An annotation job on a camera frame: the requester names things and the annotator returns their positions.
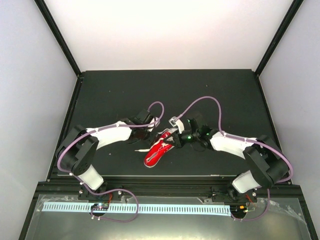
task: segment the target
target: clear plastic sheet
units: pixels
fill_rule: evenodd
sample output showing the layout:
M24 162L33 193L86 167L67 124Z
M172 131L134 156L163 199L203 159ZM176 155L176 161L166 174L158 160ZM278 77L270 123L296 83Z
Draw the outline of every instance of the clear plastic sheet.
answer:
M201 197L138 197L143 204L221 205ZM44 202L85 202L72 195L41 195L35 207L27 240L308 240L311 239L298 199L272 198L268 213L251 222L234 221L215 215L154 215L140 214L130 223L92 220L87 213L43 212ZM122 197L122 203L134 203ZM245 218L260 215L267 200L258 198L255 211ZM130 214L107 213L108 217L125 220Z

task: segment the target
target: black table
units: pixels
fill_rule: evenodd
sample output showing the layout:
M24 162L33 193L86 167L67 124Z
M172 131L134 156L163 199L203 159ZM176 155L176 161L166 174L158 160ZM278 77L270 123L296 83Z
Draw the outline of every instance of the black table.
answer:
M219 100L224 131L245 137L268 135L275 140L259 80L250 69L86 71L69 130L78 124L85 128L113 124L154 101L165 106L159 128L169 128L172 116L202 96ZM192 111L202 113L210 126L218 128L214 101L202 100ZM151 112L159 116L160 106ZM147 168L143 164L146 153L135 152L145 148L143 142L117 142L98 150L93 165L103 176L128 177L234 176L248 170L243 159L218 151L197 152L190 145L169 151L155 167Z

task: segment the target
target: red shoe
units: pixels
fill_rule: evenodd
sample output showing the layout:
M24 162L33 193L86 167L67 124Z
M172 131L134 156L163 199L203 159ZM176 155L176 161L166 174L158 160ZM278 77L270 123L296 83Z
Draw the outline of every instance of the red shoe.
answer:
M153 168L166 152L175 147L173 145L164 143L164 139L171 135L172 131L175 131L175 129L165 131L161 135L160 139L150 148L150 151L144 158L144 165L146 167Z

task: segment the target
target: black metal frame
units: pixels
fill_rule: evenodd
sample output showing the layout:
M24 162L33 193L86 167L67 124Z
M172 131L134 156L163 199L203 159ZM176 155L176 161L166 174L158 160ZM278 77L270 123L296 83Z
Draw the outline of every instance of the black metal frame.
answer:
M49 25L53 35L55 36L57 42L59 43L63 53L65 54L67 60L69 61L74 73L77 76L77 82L72 94L72 98L67 110L67 114L62 126L61 134L59 136L59 140L57 146L59 146L62 140L65 138L66 134L68 133L70 121L73 116L73 112L76 106L76 102L79 96L79 92L82 86L82 82L84 80L84 76L81 73L74 57L72 56L69 47L67 46L57 24L55 23L48 7L45 4L44 0L34 0L39 7L44 19L46 20L47 24ZM258 68L253 73L256 76L257 84L259 85L261 94L265 97L261 83L259 80L259 76L265 66L267 65L268 60L272 56L275 48L277 47L278 43L280 42L282 36L284 35L285 31L287 30L290 22L292 21L293 17L297 13L299 7L301 6L303 0L293 0L288 12L286 13L280 27L278 28L275 36L273 37L267 51L265 52ZM277 145L280 147L279 140L277 138L277 134L275 131L275 127L273 125L273 121L268 109L267 102L264 100L264 104L266 110L268 112L268 117L270 123L272 125L272 129L274 132L274 136L276 139ZM75 178L70 178L67 176L58 176L57 175L57 159L53 158L49 173L47 176L47 182L39 182L36 188L35 194L31 201L30 208L28 210L21 234L19 239L25 239L28 231L29 224L31 222L31 218L33 212L35 210L35 206L38 200L39 195L78 195L80 185L79 182ZM171 196L171 197L207 197L212 190L213 186L221 186L226 185L230 182L231 178L229 177L193 177L192 179L188 177L180 177L177 178L166 178L163 179L161 177L105 177L104 178L108 184L110 185L121 185L123 188L131 190L138 196ZM304 199L302 190L300 186L292 185L291 182L284 183L284 184L277 184L273 187L270 191L271 196L273 198L298 198L304 218L306 220L306 224L308 230L310 232L311 238L313 240L317 240L318 236L315 231L315 227L313 225L306 201ZM267 197L267 193L263 189L259 189L257 191L257 197Z

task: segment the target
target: white led strip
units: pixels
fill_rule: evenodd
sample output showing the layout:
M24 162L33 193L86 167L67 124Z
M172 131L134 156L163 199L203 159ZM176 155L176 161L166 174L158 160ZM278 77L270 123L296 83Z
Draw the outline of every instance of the white led strip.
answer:
M95 203L86 202L45 202L43 212L89 213ZM95 210L95 213L134 214L136 204L111 203L109 209ZM139 204L139 214L183 214L230 216L228 205L190 205L190 204Z

